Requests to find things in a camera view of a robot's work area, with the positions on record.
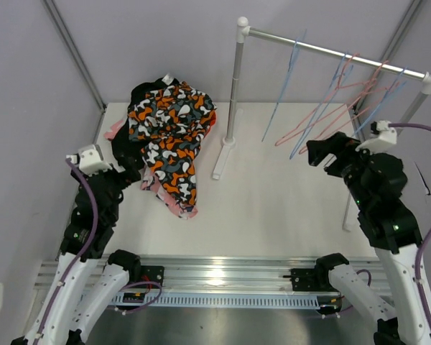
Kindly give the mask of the pink patterned shorts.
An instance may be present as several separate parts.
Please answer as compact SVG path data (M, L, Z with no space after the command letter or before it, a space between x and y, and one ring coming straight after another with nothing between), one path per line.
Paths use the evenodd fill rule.
M147 143L129 141L129 122L127 119L114 123L103 136L111 143L115 160L119 166L125 169L125 173L132 183L140 182L142 190L153 192L171 213L179 218L191 219L198 214L198 209L195 206L186 206L169 194L158 177L145 164L140 150Z

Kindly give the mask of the orange shorts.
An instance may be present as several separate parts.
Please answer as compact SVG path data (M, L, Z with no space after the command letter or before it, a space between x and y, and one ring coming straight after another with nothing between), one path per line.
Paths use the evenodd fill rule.
M210 112L210 116L209 116L209 120L208 120L208 127L207 127L207 131L206 134L209 134L212 127L216 124L217 121L217 114L216 114L216 110L212 110Z

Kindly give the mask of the black shorts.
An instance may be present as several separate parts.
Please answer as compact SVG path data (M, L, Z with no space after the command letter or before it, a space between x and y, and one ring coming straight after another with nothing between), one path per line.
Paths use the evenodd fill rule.
M129 109L143 101L146 98L146 93L164 89L167 84L161 79L154 82L141 83L131 91L131 102ZM120 166L125 171L121 175L129 176L130 181L136 182L140 180L141 171L144 169L144 161L142 158L142 149L150 143L151 139L140 139L138 142L132 142L129 139L129 122L126 121L115 137L111 140L113 155Z

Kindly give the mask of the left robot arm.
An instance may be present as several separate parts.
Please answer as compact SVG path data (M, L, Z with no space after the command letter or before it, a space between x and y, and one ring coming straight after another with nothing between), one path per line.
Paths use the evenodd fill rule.
M141 179L139 166L132 158L122 158L119 172L94 147L65 161L79 188L57 271L33 325L13 344L85 344L115 294L142 278L139 256L118 250L91 291L83 294L113 236L124 190Z

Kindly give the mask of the blue wire hanger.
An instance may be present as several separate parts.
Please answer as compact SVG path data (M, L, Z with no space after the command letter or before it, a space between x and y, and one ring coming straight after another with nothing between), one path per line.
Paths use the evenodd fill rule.
M294 156L297 154L297 152L300 148L300 145L303 143L303 141L306 139L308 134L311 132L312 124L314 123L314 121L320 118L320 115L319 115L320 109L323 106L326 107L329 104L329 102L333 100L335 95L339 92L341 81L346 75L346 69L351 64L354 57L355 57L355 55L352 55L346 61L343 61L343 58L342 58L341 61L339 62L338 67L334 72L332 81L330 82L330 85L329 85L325 95L323 96L323 99L318 104L316 110L314 110L311 113L310 118L308 120L308 123L306 124L305 128L303 129L303 131L300 135L300 138L297 140L294 148L290 152L289 160L292 160L294 158Z
M353 138L360 139L360 132L363 131L363 128L368 124L368 122L374 118L374 116L380 112L380 110L388 104L388 102L395 97L395 95L403 89L406 85L406 81L401 81L401 77L404 76L406 68L403 68L402 71L396 76L393 80L392 84L384 89L383 96L375 103L369 104L362 111L358 112L354 119L359 121L360 124L356 127L353 134L351 135Z
M277 101L276 101L276 103L274 105L274 109L273 109L272 115L269 118L269 122L268 122L267 127L266 127L266 129L264 131L264 134L263 134L263 136L261 138L262 142L267 137L269 128L272 125L272 122L273 122L274 117L276 115L276 112L277 112L277 109L279 107L279 104L281 103L281 101L282 101L282 99L284 97L284 94L285 94L285 92L287 90L287 87L288 87L288 84L289 84L289 80L290 80L290 78L292 76L292 73L293 73L293 70L294 70L295 63L297 62L297 59L298 59L298 55L300 54L300 47L298 47L298 42L303 42L304 39L306 38L306 35L307 35L307 29L305 29L303 31L302 35L299 36L296 39L297 42L294 43L294 45L293 45L293 48L291 50L291 54L290 54L290 57L289 57L289 62L288 62L288 66L287 66L287 72L286 72L286 75L284 77L284 82L282 84L282 88L281 88L279 97L278 97L278 99L277 99Z

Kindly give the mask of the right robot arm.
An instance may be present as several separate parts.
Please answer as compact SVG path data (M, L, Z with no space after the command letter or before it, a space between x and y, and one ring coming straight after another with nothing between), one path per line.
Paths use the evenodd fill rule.
M394 304L362 282L348 261L323 265L318 260L315 284L342 293L373 331L375 344L431 344L431 290L422 261L427 241L400 199L407 184L402 161L374 153L342 132L306 146L311 166L334 155L325 172L342 178L355 201L361 230L382 263Z

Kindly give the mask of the camouflage patterned shorts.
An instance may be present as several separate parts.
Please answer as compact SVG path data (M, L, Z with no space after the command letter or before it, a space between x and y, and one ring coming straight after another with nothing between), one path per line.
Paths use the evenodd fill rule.
M208 94L185 81L174 81L145 96L128 107L129 139L151 139L142 149L145 164L169 194L186 206L196 207L195 159L216 105Z

